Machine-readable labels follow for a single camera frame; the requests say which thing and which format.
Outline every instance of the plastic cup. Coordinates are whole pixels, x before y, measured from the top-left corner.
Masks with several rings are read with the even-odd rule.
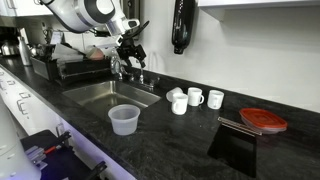
[[[140,109],[130,104],[115,106],[108,112],[113,132],[120,136],[129,135],[136,131],[139,115]]]

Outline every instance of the black countertop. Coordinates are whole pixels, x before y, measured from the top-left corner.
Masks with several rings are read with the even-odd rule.
[[[256,179],[320,179],[319,113],[159,75],[160,84],[153,93],[162,99],[141,111],[134,134],[118,136],[109,121],[61,94],[112,80],[112,76],[61,87],[35,74],[32,67],[24,67],[20,58],[0,57],[0,66],[137,179],[251,179],[207,155],[220,126],[217,118],[241,122],[238,112],[246,107],[266,109],[288,122],[285,132],[256,138]],[[212,110],[205,101],[199,107],[188,106],[184,115],[174,115],[165,93],[177,86],[185,93],[188,87],[199,87],[205,97],[211,89],[222,90],[223,106]]]

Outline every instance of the white wall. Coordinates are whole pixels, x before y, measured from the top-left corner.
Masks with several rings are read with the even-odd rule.
[[[147,69],[320,112],[320,7],[233,10],[224,22],[197,9],[192,41],[175,55],[174,3],[143,0]],[[80,49],[96,40],[84,34],[83,45],[82,35],[65,35]]]

